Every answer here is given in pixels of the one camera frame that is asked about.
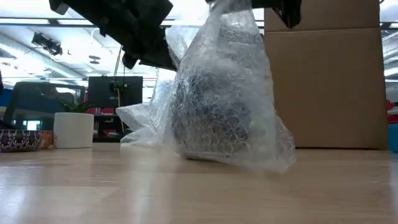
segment white plant pot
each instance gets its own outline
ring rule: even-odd
[[[55,113],[54,148],[78,149],[93,146],[94,115]]]

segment wooden table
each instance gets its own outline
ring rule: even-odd
[[[0,224],[398,223],[396,155],[297,157],[275,175],[118,144],[0,154]]]

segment computer monitor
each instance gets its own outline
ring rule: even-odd
[[[142,77],[89,77],[88,102],[98,108],[129,106],[142,103]]]

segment cardboard box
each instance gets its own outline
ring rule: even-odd
[[[266,30],[287,30],[272,9],[267,9]],[[301,23],[293,30],[333,30],[380,27],[378,0],[302,0]]]
[[[267,32],[265,39],[275,108],[297,147],[387,148],[379,28]]]

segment bubble wrap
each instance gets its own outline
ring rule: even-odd
[[[294,141],[274,109],[269,61],[250,1],[219,0],[190,45],[185,33],[186,27],[172,27],[166,35],[179,65],[175,78],[158,78],[146,110],[117,109],[138,127],[123,142],[172,147],[188,159],[286,171],[295,162]]]

